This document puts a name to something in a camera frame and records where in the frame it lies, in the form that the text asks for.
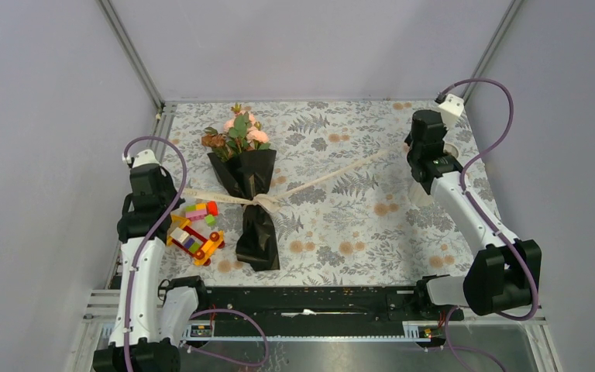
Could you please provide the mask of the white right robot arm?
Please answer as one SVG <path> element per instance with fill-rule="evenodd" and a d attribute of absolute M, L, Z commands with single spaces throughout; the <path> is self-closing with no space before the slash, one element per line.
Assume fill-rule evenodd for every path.
<path fill-rule="evenodd" d="M 414 311 L 433 319 L 444 307 L 465 307 L 477 315 L 531 319 L 539 307 L 542 261 L 539 245 L 522 240 L 490 212 L 471 188 L 463 187 L 463 168 L 446 153 L 442 115 L 422 109 L 412 116 L 405 142 L 411 175 L 456 224 L 474 255 L 464 276 L 426 276 L 417 283 Z"/>

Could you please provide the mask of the peach flower bouquet black wrap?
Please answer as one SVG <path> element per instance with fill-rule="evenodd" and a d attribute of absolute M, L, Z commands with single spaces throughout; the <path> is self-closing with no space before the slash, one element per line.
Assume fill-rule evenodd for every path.
<path fill-rule="evenodd" d="M 277 232 L 270 208 L 259 196 L 266 195 L 273 180 L 277 151 L 254 114 L 240 104 L 231 107 L 232 118 L 221 130 L 205 128 L 201 145 L 227 194 L 247 201 L 242 205 L 242 233 L 236 242 L 237 260 L 256 271 L 279 270 Z"/>

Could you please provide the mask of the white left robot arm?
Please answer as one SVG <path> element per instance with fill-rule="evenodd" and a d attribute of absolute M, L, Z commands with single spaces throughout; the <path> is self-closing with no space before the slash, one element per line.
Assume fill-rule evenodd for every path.
<path fill-rule="evenodd" d="M 172 177 L 159 164 L 134 165 L 132 187 L 117 224 L 122 283 L 108 345 L 96 350 L 96 371 L 179 371 L 181 337 L 189 318 L 209 308 L 204 281 L 180 277 L 160 284 L 160 265 L 170 212 L 182 201 Z"/>

